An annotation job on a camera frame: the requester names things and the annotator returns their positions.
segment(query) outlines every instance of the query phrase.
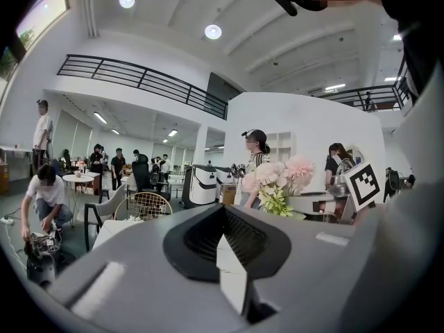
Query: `round table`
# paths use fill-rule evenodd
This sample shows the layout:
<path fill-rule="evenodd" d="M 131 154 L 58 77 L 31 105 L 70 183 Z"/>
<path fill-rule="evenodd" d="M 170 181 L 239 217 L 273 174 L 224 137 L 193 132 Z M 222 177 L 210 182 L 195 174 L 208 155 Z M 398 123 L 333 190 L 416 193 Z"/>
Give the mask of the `round table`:
<path fill-rule="evenodd" d="M 77 211 L 79 210 L 77 204 L 79 202 L 79 198 L 83 189 L 80 189 L 80 191 L 77 191 L 77 186 L 80 184 L 80 186 L 82 187 L 83 184 L 89 183 L 89 182 L 93 182 L 94 178 L 91 176 L 85 176 L 85 175 L 81 175 L 80 177 L 75 176 L 74 174 L 69 174 L 69 175 L 65 175 L 62 177 L 62 179 L 64 181 L 67 182 L 67 184 L 69 184 L 69 188 L 73 189 L 74 192 L 69 191 L 68 193 L 68 207 L 69 209 L 72 211 L 72 220 L 71 220 L 71 225 L 74 225 L 74 218 L 77 217 Z"/>

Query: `black metal railing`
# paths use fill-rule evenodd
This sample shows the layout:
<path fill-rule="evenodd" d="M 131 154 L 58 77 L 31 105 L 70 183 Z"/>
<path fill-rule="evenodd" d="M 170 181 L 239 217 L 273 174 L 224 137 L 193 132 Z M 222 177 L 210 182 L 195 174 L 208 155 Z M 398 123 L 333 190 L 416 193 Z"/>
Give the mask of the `black metal railing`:
<path fill-rule="evenodd" d="M 141 65 L 92 55 L 68 54 L 58 75 L 135 87 L 227 119 L 227 102 L 183 80 Z"/>
<path fill-rule="evenodd" d="M 394 85 L 362 87 L 343 92 L 332 92 L 318 97 L 344 103 L 367 112 L 400 110 L 404 107 Z"/>

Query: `hand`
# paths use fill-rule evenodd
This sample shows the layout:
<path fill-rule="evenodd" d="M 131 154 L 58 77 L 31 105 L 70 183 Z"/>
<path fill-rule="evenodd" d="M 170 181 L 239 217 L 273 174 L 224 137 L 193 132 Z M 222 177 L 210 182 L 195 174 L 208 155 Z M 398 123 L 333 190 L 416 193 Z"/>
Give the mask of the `hand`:
<path fill-rule="evenodd" d="M 27 225 L 22 225 L 22 238 L 24 241 L 31 240 L 31 231 Z"/>
<path fill-rule="evenodd" d="M 46 216 L 43 220 L 42 220 L 42 229 L 44 232 L 49 233 L 51 231 L 51 218 L 50 216 Z"/>

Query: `woman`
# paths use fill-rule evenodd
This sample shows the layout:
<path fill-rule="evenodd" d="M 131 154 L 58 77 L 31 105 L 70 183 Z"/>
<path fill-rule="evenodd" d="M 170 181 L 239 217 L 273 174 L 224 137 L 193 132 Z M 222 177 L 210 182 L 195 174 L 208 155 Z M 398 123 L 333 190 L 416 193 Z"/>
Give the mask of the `woman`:
<path fill-rule="evenodd" d="M 246 174 L 252 173 L 262 163 L 268 162 L 270 147 L 266 145 L 266 134 L 261 130 L 254 130 L 246 135 L 246 148 L 251 152 L 251 158 L 246 167 Z M 241 205 L 247 208 L 258 209 L 260 200 L 258 191 L 242 193 Z"/>
<path fill-rule="evenodd" d="M 325 188 L 328 189 L 330 186 L 331 179 L 336 175 L 340 163 L 344 159 L 350 160 L 353 166 L 355 166 L 355 161 L 353 157 L 347 153 L 344 146 L 341 143 L 333 143 L 328 151 L 330 156 L 327 158 L 327 163 L 325 164 Z"/>

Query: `white cabinet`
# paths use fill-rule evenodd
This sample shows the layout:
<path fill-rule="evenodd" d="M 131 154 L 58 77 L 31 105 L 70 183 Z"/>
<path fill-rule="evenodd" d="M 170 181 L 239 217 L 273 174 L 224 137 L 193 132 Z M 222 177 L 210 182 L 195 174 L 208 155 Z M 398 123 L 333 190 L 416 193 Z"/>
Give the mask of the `white cabinet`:
<path fill-rule="evenodd" d="M 291 131 L 269 133 L 266 137 L 272 162 L 286 162 L 296 154 L 296 142 Z"/>

